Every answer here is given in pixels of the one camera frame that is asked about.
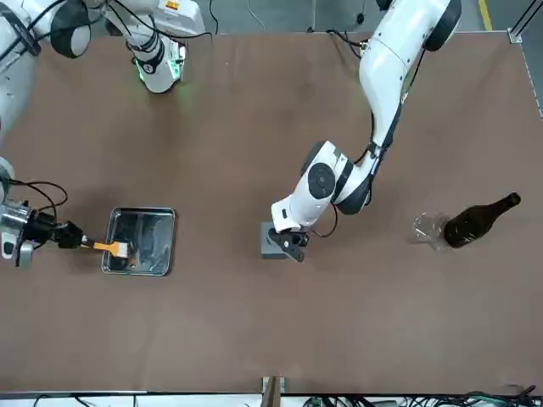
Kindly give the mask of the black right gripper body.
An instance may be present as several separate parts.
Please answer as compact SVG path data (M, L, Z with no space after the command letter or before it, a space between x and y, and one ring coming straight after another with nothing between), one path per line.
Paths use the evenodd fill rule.
M23 227L23 240L38 244L53 241L57 224L58 222L54 215L32 210L30 217Z

